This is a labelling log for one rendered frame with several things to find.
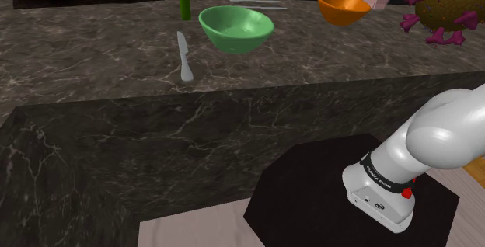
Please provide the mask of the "orange bowl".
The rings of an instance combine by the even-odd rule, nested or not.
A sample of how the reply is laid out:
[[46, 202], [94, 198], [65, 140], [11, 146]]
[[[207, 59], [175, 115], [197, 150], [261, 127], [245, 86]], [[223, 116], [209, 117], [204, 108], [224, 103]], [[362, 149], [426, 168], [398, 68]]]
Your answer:
[[317, 0], [325, 20], [335, 26], [349, 26], [371, 11], [363, 0]]

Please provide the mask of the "black robot stand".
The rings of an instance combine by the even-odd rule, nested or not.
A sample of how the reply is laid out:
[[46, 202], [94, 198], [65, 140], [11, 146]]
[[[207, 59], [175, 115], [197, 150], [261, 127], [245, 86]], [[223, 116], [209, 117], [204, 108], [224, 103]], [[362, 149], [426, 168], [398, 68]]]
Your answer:
[[379, 144], [370, 134], [297, 144], [268, 166], [244, 214], [264, 247], [446, 247], [459, 196], [427, 174], [402, 233], [348, 201], [344, 168]]

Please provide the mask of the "silver table knife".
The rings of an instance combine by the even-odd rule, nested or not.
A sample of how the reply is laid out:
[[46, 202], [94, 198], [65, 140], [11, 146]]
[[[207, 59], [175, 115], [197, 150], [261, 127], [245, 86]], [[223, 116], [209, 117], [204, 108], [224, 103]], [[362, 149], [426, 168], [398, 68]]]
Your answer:
[[180, 60], [181, 60], [181, 71], [180, 71], [181, 80], [184, 82], [191, 82], [194, 80], [194, 76], [187, 62], [187, 53], [188, 53], [187, 41], [183, 33], [180, 31], [177, 32], [177, 42], [179, 46]]

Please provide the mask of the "brown ball with purple spikes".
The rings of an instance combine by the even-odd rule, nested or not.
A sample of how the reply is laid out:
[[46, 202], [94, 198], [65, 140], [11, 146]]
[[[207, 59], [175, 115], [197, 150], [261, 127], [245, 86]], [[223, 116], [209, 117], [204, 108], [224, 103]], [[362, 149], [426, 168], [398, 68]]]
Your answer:
[[427, 43], [462, 45], [463, 30], [474, 30], [485, 24], [485, 0], [404, 0], [415, 8], [415, 13], [403, 15], [400, 27], [409, 32], [421, 23], [430, 33]]

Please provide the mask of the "green bowl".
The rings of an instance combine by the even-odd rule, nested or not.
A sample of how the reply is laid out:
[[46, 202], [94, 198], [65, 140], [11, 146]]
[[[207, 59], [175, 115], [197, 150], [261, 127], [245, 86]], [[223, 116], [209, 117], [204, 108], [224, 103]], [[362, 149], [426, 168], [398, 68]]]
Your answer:
[[198, 16], [208, 39], [228, 54], [246, 54], [266, 41], [273, 21], [261, 12], [235, 5], [213, 6]]

